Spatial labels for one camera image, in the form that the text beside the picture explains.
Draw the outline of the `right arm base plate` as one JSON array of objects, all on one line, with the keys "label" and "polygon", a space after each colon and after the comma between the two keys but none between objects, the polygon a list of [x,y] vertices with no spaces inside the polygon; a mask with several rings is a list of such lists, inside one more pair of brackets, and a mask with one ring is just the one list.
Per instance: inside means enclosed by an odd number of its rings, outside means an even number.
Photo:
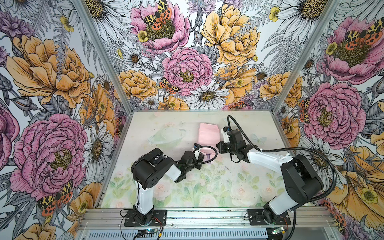
[{"label": "right arm base plate", "polygon": [[251,226],[262,225],[282,225],[288,226],[291,224],[288,212],[284,212],[282,215],[276,215],[267,209],[248,209],[243,216],[245,221],[248,221]]}]

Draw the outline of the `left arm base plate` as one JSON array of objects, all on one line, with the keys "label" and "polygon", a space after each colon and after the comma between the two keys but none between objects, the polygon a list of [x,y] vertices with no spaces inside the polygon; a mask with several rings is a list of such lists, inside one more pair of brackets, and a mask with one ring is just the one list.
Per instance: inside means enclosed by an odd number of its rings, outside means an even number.
[{"label": "left arm base plate", "polygon": [[125,227],[164,227],[167,222],[167,210],[150,210],[146,215],[134,209],[128,209],[123,216]]}]

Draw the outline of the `purple wrapping paper sheet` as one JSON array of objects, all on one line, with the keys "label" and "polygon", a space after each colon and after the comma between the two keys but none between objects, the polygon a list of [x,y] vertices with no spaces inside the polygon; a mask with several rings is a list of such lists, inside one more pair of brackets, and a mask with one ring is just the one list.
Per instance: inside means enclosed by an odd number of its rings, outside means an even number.
[{"label": "purple wrapping paper sheet", "polygon": [[198,144],[215,147],[220,142],[220,130],[217,125],[201,123],[198,132]]}]

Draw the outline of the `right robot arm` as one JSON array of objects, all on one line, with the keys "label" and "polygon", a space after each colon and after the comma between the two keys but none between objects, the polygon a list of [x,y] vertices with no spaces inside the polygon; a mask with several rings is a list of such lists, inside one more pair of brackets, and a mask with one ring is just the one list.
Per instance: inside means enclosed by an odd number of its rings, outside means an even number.
[{"label": "right robot arm", "polygon": [[263,210],[265,219],[272,219],[295,210],[314,197],[324,184],[308,159],[303,155],[279,155],[256,150],[247,144],[239,130],[221,130],[223,141],[217,144],[220,154],[235,155],[240,161],[260,165],[282,175],[285,188],[268,201]]}]

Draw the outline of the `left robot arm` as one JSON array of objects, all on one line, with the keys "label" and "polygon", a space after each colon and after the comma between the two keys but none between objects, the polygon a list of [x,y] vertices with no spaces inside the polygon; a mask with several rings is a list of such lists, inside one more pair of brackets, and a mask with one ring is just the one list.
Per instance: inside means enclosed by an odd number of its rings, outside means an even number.
[{"label": "left robot arm", "polygon": [[186,151],[178,162],[155,148],[133,163],[131,172],[138,185],[138,199],[135,203],[137,213],[145,216],[153,210],[154,187],[164,176],[180,183],[187,178],[187,173],[202,168],[205,156],[200,153],[200,148],[201,145],[195,144],[194,150]]}]

